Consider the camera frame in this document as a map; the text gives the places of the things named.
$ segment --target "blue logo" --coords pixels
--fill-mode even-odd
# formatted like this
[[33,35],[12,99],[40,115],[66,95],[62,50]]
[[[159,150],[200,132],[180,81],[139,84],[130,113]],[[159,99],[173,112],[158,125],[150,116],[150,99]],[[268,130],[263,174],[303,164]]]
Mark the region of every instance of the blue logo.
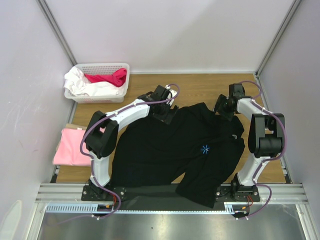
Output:
[[208,147],[208,145],[203,145],[200,151],[202,152],[202,154],[208,154],[209,149],[210,147]]

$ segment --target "black shirt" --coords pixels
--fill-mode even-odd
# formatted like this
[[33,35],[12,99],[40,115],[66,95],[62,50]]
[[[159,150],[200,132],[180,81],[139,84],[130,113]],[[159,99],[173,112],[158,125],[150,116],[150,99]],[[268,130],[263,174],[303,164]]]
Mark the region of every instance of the black shirt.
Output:
[[130,124],[112,163],[111,184],[168,185],[185,173],[176,192],[213,208],[215,193],[234,172],[244,151],[243,125],[228,121],[204,103],[179,109],[167,125],[151,116]]

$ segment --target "white cloth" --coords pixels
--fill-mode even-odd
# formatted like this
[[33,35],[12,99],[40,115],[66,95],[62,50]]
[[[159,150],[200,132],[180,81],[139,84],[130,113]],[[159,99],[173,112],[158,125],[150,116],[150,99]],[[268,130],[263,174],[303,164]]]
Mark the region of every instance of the white cloth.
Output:
[[91,83],[84,73],[75,66],[64,75],[64,79],[63,87],[75,96],[117,96],[123,94],[125,90],[125,84],[116,87],[106,81]]

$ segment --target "white wall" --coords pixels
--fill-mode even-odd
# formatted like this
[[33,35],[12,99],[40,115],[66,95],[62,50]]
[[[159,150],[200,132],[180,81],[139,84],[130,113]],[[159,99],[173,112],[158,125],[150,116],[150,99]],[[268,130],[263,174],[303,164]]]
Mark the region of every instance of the white wall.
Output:
[[293,0],[47,0],[79,63],[255,71]]
[[63,96],[71,64],[35,0],[0,1],[0,31],[0,229],[21,200],[21,240],[71,110]]
[[320,229],[320,0],[302,1],[261,75],[270,109],[285,116],[287,161]]

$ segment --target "metal frame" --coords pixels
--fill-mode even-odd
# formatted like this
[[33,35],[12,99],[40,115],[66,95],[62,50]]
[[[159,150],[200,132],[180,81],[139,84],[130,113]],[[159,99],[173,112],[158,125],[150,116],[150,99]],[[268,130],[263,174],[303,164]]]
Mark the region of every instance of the metal frame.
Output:
[[312,211],[311,211],[310,205],[296,205],[296,210],[299,214],[305,239],[306,240],[320,239],[320,234],[313,224],[314,219],[311,214]]
[[70,63],[74,66],[77,64],[77,61],[75,59],[74,54],[72,53],[66,38],[64,37],[62,31],[60,30],[60,27],[54,17],[54,15],[52,14],[46,0],[36,0],[40,9],[42,10],[45,18],[47,19],[54,35],[56,36],[57,40],[59,41],[64,53],[66,54],[66,56],[68,57]]
[[[92,204],[97,202],[81,201],[85,183],[43,183],[35,199],[36,204]],[[269,204],[309,204],[302,184],[268,184],[272,189],[272,198]],[[258,187],[260,198],[264,202],[269,197],[269,190]],[[99,202],[110,204],[110,201]]]
[[[43,183],[41,184],[34,205],[34,216],[27,232],[27,240],[37,239],[44,214],[48,206],[51,212],[62,213],[66,204],[79,209],[80,206],[93,206],[97,202],[81,201],[83,186],[85,183]],[[268,184],[272,189],[272,198],[269,204],[273,205],[296,205],[300,221],[303,227],[304,234],[307,240],[316,240],[319,238],[319,233],[313,225],[311,209],[308,199],[302,184]],[[269,197],[269,190],[266,187],[258,187],[261,202],[254,203],[255,205],[264,204]],[[111,204],[110,201],[98,202],[99,204]],[[225,211],[136,211],[136,210],[119,210],[118,214],[232,214],[232,205],[246,204],[246,202],[225,202]]]
[[269,49],[266,51],[266,54],[264,55],[260,65],[256,71],[256,75],[258,77],[261,75],[261,72],[263,71],[265,65],[267,64],[270,56],[274,52],[276,46],[278,45],[278,42],[280,41],[281,37],[283,36],[285,30],[287,29],[289,23],[291,22],[294,14],[296,13],[301,2],[302,2],[302,0],[294,0],[293,3],[291,4],[289,11],[287,12],[284,20],[282,21],[278,32],[276,33],[274,39],[272,40],[272,43],[271,43]]
[[70,115],[69,115],[69,118],[68,118],[68,124],[71,124],[74,120],[74,117],[75,117],[75,113],[76,113],[76,109],[77,109],[77,105],[78,103],[76,101],[73,101],[73,105],[72,105],[72,108],[71,108],[71,111],[70,111]]

